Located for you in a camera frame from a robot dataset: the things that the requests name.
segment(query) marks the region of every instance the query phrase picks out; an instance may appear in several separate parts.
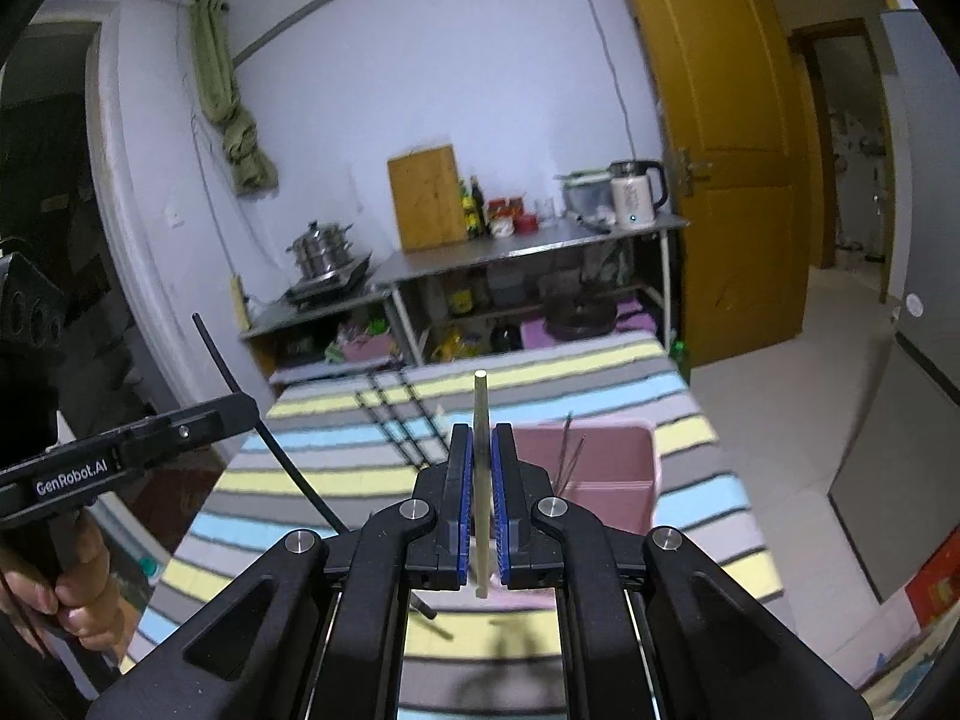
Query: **white kettle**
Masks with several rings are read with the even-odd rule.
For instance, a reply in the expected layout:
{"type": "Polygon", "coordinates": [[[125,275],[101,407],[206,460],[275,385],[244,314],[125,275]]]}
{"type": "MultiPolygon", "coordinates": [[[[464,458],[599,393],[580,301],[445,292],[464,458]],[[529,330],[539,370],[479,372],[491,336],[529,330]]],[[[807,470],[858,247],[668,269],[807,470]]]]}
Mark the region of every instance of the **white kettle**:
{"type": "Polygon", "coordinates": [[[667,199],[664,165],[655,160],[626,160],[611,163],[610,172],[616,225],[628,230],[653,226],[656,209],[667,199]],[[650,176],[647,175],[650,170],[659,174],[661,196],[657,200],[653,199],[650,188],[650,176]]]}

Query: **wooden door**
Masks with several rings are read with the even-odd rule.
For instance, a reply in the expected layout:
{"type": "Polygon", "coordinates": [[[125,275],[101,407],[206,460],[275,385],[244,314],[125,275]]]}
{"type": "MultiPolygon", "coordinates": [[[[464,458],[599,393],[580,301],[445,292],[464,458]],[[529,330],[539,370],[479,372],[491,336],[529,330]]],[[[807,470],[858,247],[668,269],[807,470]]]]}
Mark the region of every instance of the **wooden door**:
{"type": "Polygon", "coordinates": [[[632,0],[669,138],[694,365],[800,332],[803,109],[772,0],[632,0]]]}

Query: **refrigerator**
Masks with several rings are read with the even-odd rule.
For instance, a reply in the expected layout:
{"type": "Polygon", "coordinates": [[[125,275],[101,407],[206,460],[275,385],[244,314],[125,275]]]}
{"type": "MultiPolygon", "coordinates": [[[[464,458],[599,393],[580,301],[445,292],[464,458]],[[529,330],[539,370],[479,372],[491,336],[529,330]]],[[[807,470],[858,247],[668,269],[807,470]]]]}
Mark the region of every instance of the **refrigerator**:
{"type": "Polygon", "coordinates": [[[910,251],[889,356],[829,496],[883,601],[960,524],[960,76],[919,11],[880,18],[904,89],[910,251]]]}

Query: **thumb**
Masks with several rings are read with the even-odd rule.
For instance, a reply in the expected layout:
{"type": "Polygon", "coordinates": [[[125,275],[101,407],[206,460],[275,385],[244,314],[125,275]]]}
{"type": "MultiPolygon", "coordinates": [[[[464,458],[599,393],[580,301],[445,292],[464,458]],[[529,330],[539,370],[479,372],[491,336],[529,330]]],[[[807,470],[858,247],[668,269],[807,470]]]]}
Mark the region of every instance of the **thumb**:
{"type": "MultiPolygon", "coordinates": [[[[16,552],[0,544],[0,572],[13,595],[32,610],[53,614],[59,606],[53,589],[40,576],[40,572],[16,552]]],[[[0,608],[6,613],[14,609],[7,596],[7,588],[0,584],[0,608]]]]}

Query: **wooden cutting board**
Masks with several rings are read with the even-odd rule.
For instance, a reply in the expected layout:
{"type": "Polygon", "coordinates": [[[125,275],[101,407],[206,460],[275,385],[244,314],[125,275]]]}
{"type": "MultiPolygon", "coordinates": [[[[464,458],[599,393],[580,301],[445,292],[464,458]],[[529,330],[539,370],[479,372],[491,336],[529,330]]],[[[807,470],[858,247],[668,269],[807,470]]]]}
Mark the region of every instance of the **wooden cutting board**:
{"type": "Polygon", "coordinates": [[[414,151],[387,162],[404,251],[467,240],[453,146],[414,151]]]}

